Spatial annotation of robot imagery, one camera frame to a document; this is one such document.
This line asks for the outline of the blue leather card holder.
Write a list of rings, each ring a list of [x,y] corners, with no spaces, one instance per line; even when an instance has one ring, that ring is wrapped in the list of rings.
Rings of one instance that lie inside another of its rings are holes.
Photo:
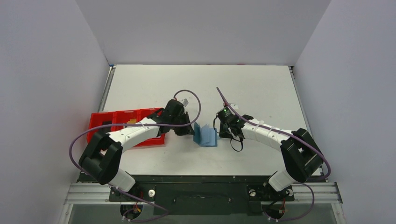
[[[209,127],[208,124],[200,126],[199,123],[194,123],[193,141],[200,147],[217,147],[218,135],[217,129]]]

